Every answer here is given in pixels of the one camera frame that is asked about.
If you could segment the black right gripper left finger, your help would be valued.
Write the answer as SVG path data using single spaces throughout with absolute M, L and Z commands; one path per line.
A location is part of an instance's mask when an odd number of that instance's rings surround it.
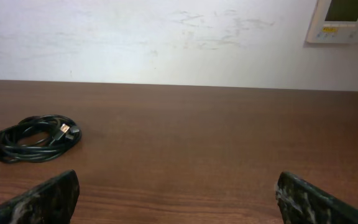
M 76 172 L 65 171 L 0 204 L 0 224 L 69 224 L 79 194 Z

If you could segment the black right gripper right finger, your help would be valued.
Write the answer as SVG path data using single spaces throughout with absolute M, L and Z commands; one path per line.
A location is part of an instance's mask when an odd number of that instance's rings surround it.
M 358 224 L 358 209 L 291 172 L 282 172 L 275 198 L 284 223 Z

